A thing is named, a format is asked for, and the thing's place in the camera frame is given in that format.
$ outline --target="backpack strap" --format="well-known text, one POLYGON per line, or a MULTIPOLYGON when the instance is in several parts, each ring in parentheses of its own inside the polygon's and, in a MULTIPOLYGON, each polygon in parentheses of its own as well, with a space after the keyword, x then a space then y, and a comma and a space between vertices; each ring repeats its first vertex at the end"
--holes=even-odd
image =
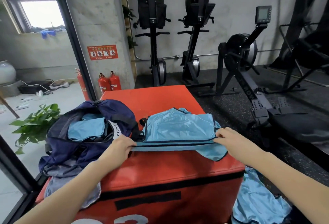
POLYGON ((137 141, 141 138, 141 134, 143 132, 138 129, 138 123, 135 120, 121 114, 112 115, 112 122, 118 122, 118 121, 126 123, 132 129, 131 139, 133 141, 137 141))

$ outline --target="gray cloth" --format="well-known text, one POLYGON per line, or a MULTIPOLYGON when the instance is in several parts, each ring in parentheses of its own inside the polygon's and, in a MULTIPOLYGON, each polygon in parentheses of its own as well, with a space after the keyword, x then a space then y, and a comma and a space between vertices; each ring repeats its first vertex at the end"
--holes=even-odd
MULTIPOLYGON (((76 177, 82 168, 76 164, 76 160, 68 160, 61 165, 54 165, 49 168, 44 168, 42 171, 46 176, 52 176, 47 185, 44 197, 54 193, 57 189, 63 187, 66 183, 76 177)), ((96 188, 88 195, 80 209, 85 209, 97 201, 101 195, 101 183, 99 182, 96 188)))

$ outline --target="white cable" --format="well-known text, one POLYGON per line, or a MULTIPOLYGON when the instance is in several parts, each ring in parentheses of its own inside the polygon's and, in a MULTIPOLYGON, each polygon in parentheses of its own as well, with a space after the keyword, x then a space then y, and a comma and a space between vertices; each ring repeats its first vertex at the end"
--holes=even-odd
POLYGON ((19 80, 19 81, 21 81, 21 82, 23 82, 24 84, 26 84, 27 86, 35 86, 35 85, 39 85, 39 86, 41 86, 42 88, 44 88, 42 85, 40 85, 40 84, 34 84, 34 85, 29 85, 29 84, 27 84, 27 83, 25 83, 24 81, 22 81, 22 80, 19 80))

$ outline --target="hand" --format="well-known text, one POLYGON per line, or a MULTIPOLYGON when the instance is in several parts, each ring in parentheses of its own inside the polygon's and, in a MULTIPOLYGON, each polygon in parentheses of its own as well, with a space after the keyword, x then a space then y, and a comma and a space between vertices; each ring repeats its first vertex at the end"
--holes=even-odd
POLYGON ((229 127, 220 128, 216 132, 216 136, 218 138, 215 138, 214 142, 224 145, 231 156, 247 166, 254 167, 266 153, 252 141, 229 127))
POLYGON ((119 135, 119 137, 111 143, 111 145, 98 158, 107 172, 110 172, 118 167, 127 159, 128 154, 133 146, 137 144, 129 137, 119 135))

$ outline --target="red safety sign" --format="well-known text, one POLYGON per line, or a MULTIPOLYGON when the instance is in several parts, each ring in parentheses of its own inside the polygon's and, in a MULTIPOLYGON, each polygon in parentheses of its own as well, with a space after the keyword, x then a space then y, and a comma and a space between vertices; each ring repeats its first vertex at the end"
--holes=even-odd
POLYGON ((115 44, 87 46, 87 49, 91 60, 119 58, 115 44))

